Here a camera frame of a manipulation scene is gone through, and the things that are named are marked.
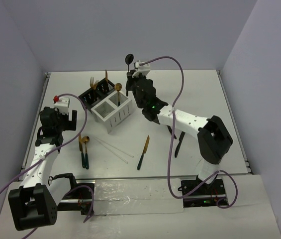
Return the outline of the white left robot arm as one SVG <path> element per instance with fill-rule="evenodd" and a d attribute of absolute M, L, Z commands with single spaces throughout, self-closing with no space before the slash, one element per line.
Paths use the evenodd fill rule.
<path fill-rule="evenodd" d="M 8 195 L 18 231 L 54 225 L 62 198 L 73 198 L 79 191 L 72 173 L 51 176 L 52 166 L 63 144 L 62 133 L 76 130 L 77 111 L 73 110 L 70 116 L 68 110 L 61 107 L 45 107 L 39 116 L 41 127 L 37 131 L 31 166 L 20 186 Z"/>

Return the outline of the gold spoon green handle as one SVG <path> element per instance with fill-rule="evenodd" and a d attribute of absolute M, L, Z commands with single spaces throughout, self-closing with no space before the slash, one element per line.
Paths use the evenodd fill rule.
<path fill-rule="evenodd" d="M 116 83 L 114 86 L 115 90 L 117 91 L 117 105 L 120 106 L 121 105 L 121 100 L 120 100 L 120 91 L 122 89 L 122 84 L 121 83 Z"/>
<path fill-rule="evenodd" d="M 85 169 L 89 169 L 90 166 L 89 166 L 87 143 L 89 142 L 90 138 L 88 136 L 84 136 L 82 140 L 85 145 Z"/>

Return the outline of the black spoon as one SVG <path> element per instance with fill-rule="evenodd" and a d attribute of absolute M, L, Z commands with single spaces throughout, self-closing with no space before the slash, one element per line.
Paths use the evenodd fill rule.
<path fill-rule="evenodd" d="M 131 76 L 133 73 L 133 71 L 130 70 L 130 65 L 133 63 L 133 60 L 134 60 L 133 54 L 129 53 L 126 55 L 125 63 L 127 64 L 127 73 L 126 73 L 127 76 Z"/>

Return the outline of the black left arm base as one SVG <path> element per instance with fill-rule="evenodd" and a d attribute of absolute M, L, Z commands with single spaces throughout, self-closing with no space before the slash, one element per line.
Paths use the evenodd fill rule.
<path fill-rule="evenodd" d="M 78 211 L 81 215 L 93 215 L 94 183 L 79 182 L 72 173 L 50 176 L 48 190 L 59 212 Z"/>

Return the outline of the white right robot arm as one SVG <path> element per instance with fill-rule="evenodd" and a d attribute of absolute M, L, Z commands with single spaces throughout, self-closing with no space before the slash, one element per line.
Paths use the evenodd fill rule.
<path fill-rule="evenodd" d="M 132 70 L 126 74 L 126 91 L 132 92 L 136 105 L 148 121 L 175 128 L 193 136 L 198 141 L 200 154 L 204 159 L 198 174 L 197 189 L 201 194 L 209 194 L 215 187 L 214 172 L 218 170 L 223 156 L 229 151 L 233 139 L 218 116 L 211 118 L 198 117 L 189 113 L 173 110 L 172 106 L 156 96 L 153 81 Z"/>

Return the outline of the gold fork green handle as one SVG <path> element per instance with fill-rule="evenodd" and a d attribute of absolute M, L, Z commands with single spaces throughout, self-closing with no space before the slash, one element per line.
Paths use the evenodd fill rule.
<path fill-rule="evenodd" d="M 96 80 L 96 81 L 94 82 L 94 85 L 93 85 L 93 89 L 94 89 L 94 90 L 96 90 L 96 89 L 97 89 L 97 85 L 98 85 L 98 83 L 99 83 L 99 81 L 98 81 L 98 80 Z"/>
<path fill-rule="evenodd" d="M 90 78 L 90 88 L 94 89 L 94 77 Z"/>

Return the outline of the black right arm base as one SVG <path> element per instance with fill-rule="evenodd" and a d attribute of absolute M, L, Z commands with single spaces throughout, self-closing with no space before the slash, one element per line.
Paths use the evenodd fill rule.
<path fill-rule="evenodd" d="M 181 177 L 177 191 L 182 195 L 195 188 L 200 181 L 196 177 Z M 183 199 L 184 208 L 227 207 L 229 205 L 223 179 L 218 177 L 211 186 L 201 186 Z"/>

